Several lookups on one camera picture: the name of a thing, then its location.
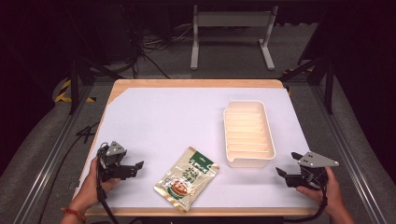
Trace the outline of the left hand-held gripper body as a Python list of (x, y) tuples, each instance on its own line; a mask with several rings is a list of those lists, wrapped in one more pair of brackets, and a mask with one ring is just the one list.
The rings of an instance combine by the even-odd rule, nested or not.
[(131, 167), (120, 164), (126, 153), (127, 150), (116, 141), (112, 141), (110, 144), (103, 143), (100, 146), (97, 157), (99, 161), (98, 174), (102, 182), (111, 178), (125, 180), (132, 176)]

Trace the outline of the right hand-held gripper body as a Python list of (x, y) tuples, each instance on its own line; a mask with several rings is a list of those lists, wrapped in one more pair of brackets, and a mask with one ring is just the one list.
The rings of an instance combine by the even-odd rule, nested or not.
[(339, 162), (316, 152), (308, 151), (298, 159), (298, 164), (307, 187), (310, 189), (322, 189), (328, 183), (326, 167), (338, 166)]

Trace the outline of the beige green sauce packet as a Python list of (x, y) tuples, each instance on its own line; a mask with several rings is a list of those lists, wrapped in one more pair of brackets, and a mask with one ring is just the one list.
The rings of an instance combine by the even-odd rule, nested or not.
[(188, 147), (154, 189), (180, 212), (187, 213), (218, 172), (216, 163)]

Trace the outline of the white plastic basket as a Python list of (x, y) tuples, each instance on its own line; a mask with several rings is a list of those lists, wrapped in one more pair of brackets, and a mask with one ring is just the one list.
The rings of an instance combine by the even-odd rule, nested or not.
[(276, 156), (265, 106), (230, 101), (223, 111), (226, 159), (233, 168), (263, 168)]

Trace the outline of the person's right hand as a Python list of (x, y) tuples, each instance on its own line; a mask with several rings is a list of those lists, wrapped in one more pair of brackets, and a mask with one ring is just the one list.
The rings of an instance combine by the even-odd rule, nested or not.
[[(324, 211), (328, 215), (335, 215), (338, 211), (341, 211), (345, 207), (342, 199), (341, 188), (338, 181), (336, 180), (334, 173), (332, 172), (332, 169), (330, 167), (326, 167), (326, 172), (329, 178), (326, 192), (328, 204), (325, 207)], [(308, 189), (302, 186), (297, 187), (296, 190), (303, 195), (313, 199), (317, 202), (317, 204), (321, 204), (322, 193), (320, 191)]]

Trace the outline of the person's left hand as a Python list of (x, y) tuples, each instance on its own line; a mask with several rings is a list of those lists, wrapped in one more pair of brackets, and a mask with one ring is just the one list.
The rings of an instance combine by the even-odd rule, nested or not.
[(69, 204), (69, 207), (75, 211), (80, 212), (82, 215), (86, 211), (98, 203), (97, 199), (97, 157), (91, 161), (90, 171), (85, 177), (82, 186), (79, 189), (78, 194)]

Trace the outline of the white paper sheet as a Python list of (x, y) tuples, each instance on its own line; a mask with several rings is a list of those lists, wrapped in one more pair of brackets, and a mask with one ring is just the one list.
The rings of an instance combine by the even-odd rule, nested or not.
[[(265, 106), (276, 156), (263, 168), (232, 168), (226, 162), (223, 111), (232, 100), (256, 100)], [(218, 174), (192, 204), (195, 210), (316, 205), (287, 187), (276, 172), (298, 173), (291, 155), (309, 149), (285, 89), (130, 88), (106, 107), (92, 147), (113, 141), (127, 150), (123, 163), (144, 164), (136, 177), (108, 193), (113, 209), (171, 209), (154, 186), (188, 147), (219, 165)]]

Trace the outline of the black metal stand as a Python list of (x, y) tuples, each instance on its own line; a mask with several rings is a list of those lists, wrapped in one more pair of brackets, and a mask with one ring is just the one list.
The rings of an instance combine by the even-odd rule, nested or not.
[(292, 71), (288, 72), (286, 75), (283, 75), (278, 78), (281, 82), (287, 81), (299, 74), (301, 74), (304, 70), (308, 68), (312, 68), (313, 71), (307, 78), (307, 82), (311, 86), (317, 86), (320, 81), (326, 77), (325, 81), (325, 93), (324, 93), (324, 105), (329, 114), (332, 114), (332, 87), (333, 87), (333, 79), (334, 72), (332, 66), (332, 60), (326, 57), (319, 57), (314, 60), (311, 60), (303, 65), (298, 66)]
[(115, 80), (122, 79), (122, 76), (105, 68), (103, 65), (94, 62), (88, 58), (76, 57), (70, 64), (70, 80), (71, 80), (71, 109), (69, 114), (73, 115), (83, 99), (79, 96), (78, 81), (81, 80), (84, 86), (92, 86), (94, 82), (93, 71), (90, 68), (98, 70), (105, 76)]

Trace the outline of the yellow black hazard tape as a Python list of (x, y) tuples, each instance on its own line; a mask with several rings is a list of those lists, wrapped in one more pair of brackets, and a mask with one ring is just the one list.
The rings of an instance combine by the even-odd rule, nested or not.
[(68, 97), (66, 95), (66, 91), (67, 89), (71, 86), (71, 79), (67, 78), (64, 81), (64, 84), (62, 85), (58, 95), (55, 97), (54, 101), (55, 102), (67, 102), (67, 103), (71, 103), (72, 102), (72, 98)]

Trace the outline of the aluminium floor rail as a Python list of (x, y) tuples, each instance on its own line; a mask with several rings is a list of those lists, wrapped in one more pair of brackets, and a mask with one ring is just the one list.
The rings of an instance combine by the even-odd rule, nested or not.
[(366, 181), (366, 177), (361, 172), (359, 165), (356, 160), (353, 158), (350, 147), (347, 143), (347, 140), (342, 135), (341, 129), (338, 126), (333, 115), (330, 115), (326, 105), (324, 104), (324, 96), (322, 95), (319, 87), (311, 87), (311, 91), (316, 98), (316, 101), (324, 114), (325, 119), (329, 123), (329, 126), (332, 130), (332, 134), (335, 137), (335, 140), (338, 144), (338, 151), (342, 157), (342, 160), (347, 168), (349, 175), (352, 179), (352, 182), (359, 193), (363, 205), (374, 224), (389, 224), (384, 217), (374, 194), (370, 190), (368, 183)]
[(19, 191), (23, 202), (11, 224), (28, 223), (65, 150), (66, 140), (83, 107), (83, 100), (89, 97), (91, 91), (92, 86), (81, 88), (79, 103), (73, 113), (70, 113), (72, 104), (56, 103), (22, 143), (17, 153), (21, 166), (18, 171), (21, 173), (15, 177), (18, 178), (16, 186), (24, 189), (25, 193)]

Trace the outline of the white metal frame stand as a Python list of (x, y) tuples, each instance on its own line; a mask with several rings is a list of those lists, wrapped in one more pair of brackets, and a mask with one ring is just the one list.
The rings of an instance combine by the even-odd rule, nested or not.
[(269, 39), (275, 24), (278, 6), (264, 11), (200, 11), (194, 6), (191, 49), (191, 70), (198, 69), (199, 62), (199, 28), (200, 27), (264, 27), (264, 38), (258, 41), (262, 56), (269, 71), (275, 69), (272, 56), (268, 49)]

